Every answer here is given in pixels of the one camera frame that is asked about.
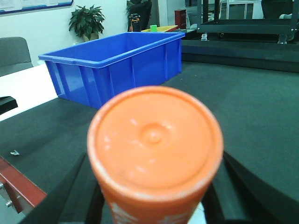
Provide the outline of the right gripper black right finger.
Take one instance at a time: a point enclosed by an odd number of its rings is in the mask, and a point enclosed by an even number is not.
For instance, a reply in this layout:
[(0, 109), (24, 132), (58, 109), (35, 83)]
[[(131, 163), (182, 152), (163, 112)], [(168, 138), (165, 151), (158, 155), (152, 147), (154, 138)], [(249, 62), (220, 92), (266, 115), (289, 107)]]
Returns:
[(225, 153), (203, 206), (208, 224), (297, 224), (299, 202)]

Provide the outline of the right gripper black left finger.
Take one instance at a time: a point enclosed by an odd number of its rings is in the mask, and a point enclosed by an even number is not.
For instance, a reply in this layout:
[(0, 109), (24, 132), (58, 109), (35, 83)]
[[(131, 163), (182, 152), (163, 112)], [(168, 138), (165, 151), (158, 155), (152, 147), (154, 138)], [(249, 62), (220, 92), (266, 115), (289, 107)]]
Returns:
[(22, 224), (100, 224), (104, 198), (87, 154), (81, 154), (64, 179)]

